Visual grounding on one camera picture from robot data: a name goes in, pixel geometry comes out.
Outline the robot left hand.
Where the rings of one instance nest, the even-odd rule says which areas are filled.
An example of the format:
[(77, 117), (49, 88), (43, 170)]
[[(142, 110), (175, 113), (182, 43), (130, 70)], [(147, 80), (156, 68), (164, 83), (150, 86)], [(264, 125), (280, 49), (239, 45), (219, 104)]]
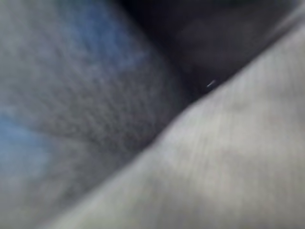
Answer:
[(231, 78), (290, 27), (301, 0), (121, 0), (194, 98)]

